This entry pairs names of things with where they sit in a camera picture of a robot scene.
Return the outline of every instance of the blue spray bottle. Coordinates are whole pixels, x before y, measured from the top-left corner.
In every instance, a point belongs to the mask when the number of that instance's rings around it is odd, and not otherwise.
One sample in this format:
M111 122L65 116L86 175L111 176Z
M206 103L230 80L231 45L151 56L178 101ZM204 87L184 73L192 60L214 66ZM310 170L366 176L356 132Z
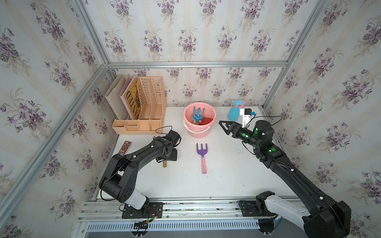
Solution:
M235 105L230 109L229 114L227 115L227 119L229 121L237 121L239 117L239 108L238 106L244 107L244 101L232 101Z

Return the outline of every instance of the white table surface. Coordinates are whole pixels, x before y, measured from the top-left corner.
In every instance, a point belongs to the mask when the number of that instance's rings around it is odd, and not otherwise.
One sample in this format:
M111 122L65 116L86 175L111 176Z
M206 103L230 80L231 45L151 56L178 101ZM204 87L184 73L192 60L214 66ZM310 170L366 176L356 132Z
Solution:
M251 108L261 116L258 107ZM247 151L241 140L226 135L220 120L227 120L230 107L214 107L217 119L210 128L211 133L197 139L190 136L182 123L185 107L167 107L164 125L172 125L180 134L181 143L177 161L168 161L167 168L152 160L139 172L135 188L149 198L192 198L192 197L243 197L256 196L270 190L278 196L295 196L295 193L274 172L266 168L254 155ZM120 135L113 154L117 154L124 141L131 141L129 153L132 153L152 141L152 135ZM201 156L197 154L196 143L208 143L205 155L207 173L202 174ZM103 192L102 196L111 198Z

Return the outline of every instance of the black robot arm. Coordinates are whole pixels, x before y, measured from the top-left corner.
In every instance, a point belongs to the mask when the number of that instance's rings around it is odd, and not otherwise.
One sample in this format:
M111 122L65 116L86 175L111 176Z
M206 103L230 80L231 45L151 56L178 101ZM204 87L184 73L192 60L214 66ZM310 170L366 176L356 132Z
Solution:
M266 210L276 213L271 208L283 211L286 214L285 217L290 217L296 223L301 222L297 225L304 229L310 238L342 238L349 234L350 207L344 201L336 202L316 187L291 163L286 153L272 143L274 129L269 122L257 121L253 131L243 128L241 124L233 121L219 121L219 124L226 134L232 133L232 137L250 144L260 162L276 173L293 190L309 212L309 214L300 213L300 219L295 217L298 216L297 213L292 212L293 216L289 216L290 207L288 204L285 205L284 209L280 205L271 207L274 203L269 203L266 198L271 196L274 198L275 194L267 191L257 196L259 213Z
M102 175L99 188L119 202L141 209L147 198L135 189L138 171L153 159L157 162L177 160L174 147L179 139L180 135L171 130L165 137L155 137L151 143L134 153L114 155Z

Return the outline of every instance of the wooden handle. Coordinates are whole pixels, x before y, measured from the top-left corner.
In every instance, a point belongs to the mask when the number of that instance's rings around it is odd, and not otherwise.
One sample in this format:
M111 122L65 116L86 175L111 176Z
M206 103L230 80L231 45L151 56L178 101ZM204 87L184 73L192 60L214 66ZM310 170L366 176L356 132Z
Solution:
M201 166L202 166L202 173L206 174L207 173L207 165L205 164L205 158L201 158Z

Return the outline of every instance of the spray nozzle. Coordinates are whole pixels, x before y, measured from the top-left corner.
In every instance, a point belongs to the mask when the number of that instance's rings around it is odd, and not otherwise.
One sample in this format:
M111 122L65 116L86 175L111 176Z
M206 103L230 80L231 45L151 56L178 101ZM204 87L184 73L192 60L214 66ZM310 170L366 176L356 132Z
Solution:
M232 102L235 104L236 107L242 105L241 107L244 108L244 104L245 102L244 101L235 101L235 100L232 100Z

